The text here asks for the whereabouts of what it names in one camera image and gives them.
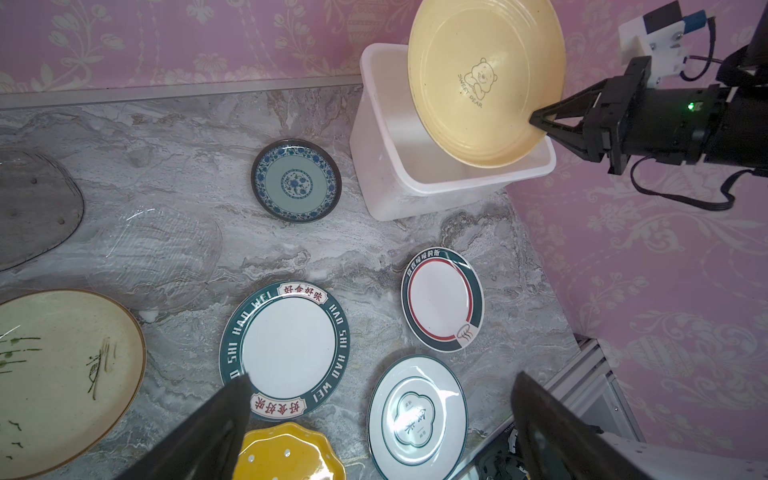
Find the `white clover emblem plate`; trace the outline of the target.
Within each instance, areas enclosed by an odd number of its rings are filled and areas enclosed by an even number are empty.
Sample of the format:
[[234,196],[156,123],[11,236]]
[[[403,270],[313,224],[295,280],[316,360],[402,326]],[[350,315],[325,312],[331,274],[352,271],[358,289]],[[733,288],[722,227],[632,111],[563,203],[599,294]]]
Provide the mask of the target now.
[[411,355],[392,364],[370,398],[368,442],[384,479],[447,479],[463,454],[468,409],[455,374]]

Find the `yellow scalloped dotted plate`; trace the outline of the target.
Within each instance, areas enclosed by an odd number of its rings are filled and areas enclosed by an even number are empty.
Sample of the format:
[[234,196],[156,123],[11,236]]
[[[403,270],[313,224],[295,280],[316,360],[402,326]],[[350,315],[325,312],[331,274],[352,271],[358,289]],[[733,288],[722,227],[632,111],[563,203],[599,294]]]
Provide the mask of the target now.
[[346,479],[329,440],[297,423],[245,434],[233,479]]

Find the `white plastic bin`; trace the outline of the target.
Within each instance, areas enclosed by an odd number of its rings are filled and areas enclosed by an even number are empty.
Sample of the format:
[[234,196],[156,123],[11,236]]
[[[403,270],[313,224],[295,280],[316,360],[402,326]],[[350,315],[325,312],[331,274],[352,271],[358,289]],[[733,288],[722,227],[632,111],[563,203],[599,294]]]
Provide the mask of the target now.
[[507,185],[554,171],[556,153],[545,138],[521,160],[481,169],[445,153],[415,110],[402,44],[375,43],[360,58],[363,93],[350,151],[370,215],[379,221],[434,213],[483,200]]

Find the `beige bear plate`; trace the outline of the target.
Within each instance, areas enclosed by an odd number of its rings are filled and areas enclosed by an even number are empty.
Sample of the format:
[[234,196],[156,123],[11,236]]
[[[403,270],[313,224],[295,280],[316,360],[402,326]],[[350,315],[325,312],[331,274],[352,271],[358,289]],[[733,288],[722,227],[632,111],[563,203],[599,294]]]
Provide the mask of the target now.
[[424,1],[407,52],[417,115],[432,140],[477,168],[506,167],[544,132],[532,113],[561,100],[566,53],[551,2]]

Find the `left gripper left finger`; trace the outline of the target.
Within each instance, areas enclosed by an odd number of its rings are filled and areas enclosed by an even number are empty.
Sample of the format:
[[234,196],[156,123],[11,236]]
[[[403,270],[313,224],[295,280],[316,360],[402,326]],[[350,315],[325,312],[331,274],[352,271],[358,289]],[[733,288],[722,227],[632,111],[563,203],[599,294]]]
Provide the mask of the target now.
[[251,415],[251,384],[227,383],[121,479],[231,479]]

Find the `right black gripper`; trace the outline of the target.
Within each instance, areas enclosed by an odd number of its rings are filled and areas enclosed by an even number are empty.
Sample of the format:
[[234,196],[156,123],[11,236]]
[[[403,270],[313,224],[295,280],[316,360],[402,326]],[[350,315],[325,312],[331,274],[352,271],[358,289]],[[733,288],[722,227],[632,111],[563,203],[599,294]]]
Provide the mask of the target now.
[[[694,163],[704,154],[724,115],[729,89],[654,89],[647,86],[652,58],[635,57],[622,75],[602,80],[552,105],[535,110],[529,123],[582,160],[609,160],[622,174],[631,156],[662,163]],[[584,128],[561,123],[583,119]]]

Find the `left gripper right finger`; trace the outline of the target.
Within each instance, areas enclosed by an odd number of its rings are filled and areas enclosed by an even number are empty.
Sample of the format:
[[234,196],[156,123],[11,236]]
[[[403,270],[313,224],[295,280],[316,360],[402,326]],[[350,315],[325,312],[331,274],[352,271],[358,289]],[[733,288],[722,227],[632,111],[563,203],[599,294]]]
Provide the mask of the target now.
[[648,475],[528,374],[514,381],[512,411],[531,479],[646,479]]

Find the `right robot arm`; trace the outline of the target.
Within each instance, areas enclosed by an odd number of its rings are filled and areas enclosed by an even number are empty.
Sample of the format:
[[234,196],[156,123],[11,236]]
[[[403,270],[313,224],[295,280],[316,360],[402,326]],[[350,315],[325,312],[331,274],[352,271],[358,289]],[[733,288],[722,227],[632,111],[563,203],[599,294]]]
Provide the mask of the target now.
[[625,72],[534,111],[530,124],[583,160],[609,160],[613,175],[633,156],[765,171],[767,18],[720,62],[714,84],[660,88],[663,78],[682,76],[688,56],[680,42],[701,28],[714,34],[714,19],[703,10],[683,15],[676,1],[622,24]]

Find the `green rim Hao Wei plate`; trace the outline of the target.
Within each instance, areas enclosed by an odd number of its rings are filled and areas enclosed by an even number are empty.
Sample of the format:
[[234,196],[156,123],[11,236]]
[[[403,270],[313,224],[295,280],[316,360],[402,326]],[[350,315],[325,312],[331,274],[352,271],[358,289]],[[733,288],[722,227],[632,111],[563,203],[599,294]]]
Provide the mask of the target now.
[[231,314],[219,345],[220,377],[247,379],[252,414],[284,422],[332,395],[350,351],[349,322],[333,295],[306,281],[277,282]]

